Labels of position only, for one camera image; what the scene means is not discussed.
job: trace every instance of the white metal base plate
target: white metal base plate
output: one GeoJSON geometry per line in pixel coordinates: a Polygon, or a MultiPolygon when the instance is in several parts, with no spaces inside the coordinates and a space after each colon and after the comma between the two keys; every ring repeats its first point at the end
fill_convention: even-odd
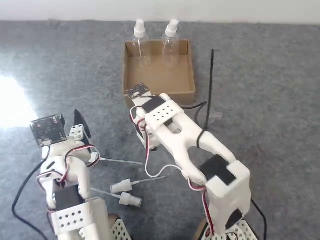
{"type": "Polygon", "coordinates": [[[131,240],[124,221],[118,219],[111,228],[114,240],[131,240]]]}

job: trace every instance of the red wire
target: red wire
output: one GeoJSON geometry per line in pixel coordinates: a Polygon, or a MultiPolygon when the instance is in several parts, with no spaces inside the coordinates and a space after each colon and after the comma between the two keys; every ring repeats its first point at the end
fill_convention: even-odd
{"type": "Polygon", "coordinates": [[[208,207],[207,200],[206,200],[206,192],[207,192],[207,190],[204,190],[202,193],[202,202],[203,202],[203,206],[204,206],[205,215],[206,215],[207,220],[209,222],[210,232],[213,235],[215,233],[215,229],[214,229],[214,224],[212,222],[211,215],[209,212],[209,207],[208,207]]]}
{"type": "MultiPolygon", "coordinates": [[[[68,151],[64,157],[64,163],[65,163],[65,168],[66,168],[66,172],[64,173],[62,179],[60,181],[58,181],[59,183],[62,183],[63,181],[65,181],[67,179],[67,173],[68,173],[68,164],[67,164],[67,157],[70,153],[72,153],[73,151],[75,150],[80,150],[80,149],[88,149],[88,148],[95,148],[94,145],[92,144],[88,144],[88,145],[84,145],[84,146],[78,146],[78,147],[75,147],[73,149],[71,149],[70,151],[68,151]]],[[[94,161],[92,164],[89,164],[89,166],[87,166],[88,168],[94,166],[97,162],[99,162],[100,158],[98,158],[96,161],[94,161]]]]}
{"type": "Polygon", "coordinates": [[[188,178],[188,181],[190,183],[190,186],[193,188],[193,189],[197,189],[197,190],[205,190],[206,187],[205,186],[194,186],[192,183],[192,181],[190,180],[190,178],[188,178]]]}

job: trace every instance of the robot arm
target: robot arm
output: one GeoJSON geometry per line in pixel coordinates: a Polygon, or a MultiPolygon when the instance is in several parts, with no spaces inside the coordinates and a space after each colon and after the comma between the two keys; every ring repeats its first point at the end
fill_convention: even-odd
{"type": "Polygon", "coordinates": [[[41,147],[50,146],[37,181],[46,192],[52,227],[59,240],[113,239],[105,202],[91,197],[86,163],[96,155],[90,153],[92,145],[85,125],[74,125],[68,137],[58,115],[36,120],[31,126],[41,147]]]}
{"type": "Polygon", "coordinates": [[[127,95],[136,108],[133,122],[145,125],[146,133],[136,128],[142,143],[146,144],[143,134],[149,134],[150,148],[162,144],[187,180],[206,187],[214,230],[221,236],[226,234],[249,211],[250,171],[208,131],[199,139],[199,147],[211,152],[213,157],[198,169],[191,162],[188,149],[197,146],[202,129],[184,110],[165,93],[152,96],[142,83],[127,95]]]}

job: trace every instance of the cardboard tray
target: cardboard tray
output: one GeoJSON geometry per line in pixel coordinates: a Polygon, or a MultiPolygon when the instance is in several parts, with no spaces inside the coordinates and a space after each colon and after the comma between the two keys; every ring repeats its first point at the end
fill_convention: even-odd
{"type": "MultiPolygon", "coordinates": [[[[123,93],[138,83],[144,83],[154,95],[166,93],[180,105],[191,105],[195,99],[196,86],[189,40],[180,40],[179,61],[173,68],[164,66],[162,40],[151,40],[150,51],[151,66],[142,68],[135,59],[132,42],[125,42],[123,93]]],[[[133,105],[127,96],[125,101],[128,107],[133,105]]]]}

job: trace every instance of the clear plastic bottle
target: clear plastic bottle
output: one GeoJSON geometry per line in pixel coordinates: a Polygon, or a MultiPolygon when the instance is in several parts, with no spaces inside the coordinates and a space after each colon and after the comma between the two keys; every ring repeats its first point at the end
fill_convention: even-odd
{"type": "Polygon", "coordinates": [[[147,68],[151,65],[150,41],[146,34],[145,21],[138,19],[135,22],[132,45],[140,67],[147,68]]]}
{"type": "Polygon", "coordinates": [[[179,21],[172,19],[162,36],[163,40],[163,64],[167,68],[173,68],[179,62],[179,37],[177,26],[179,21]]]}

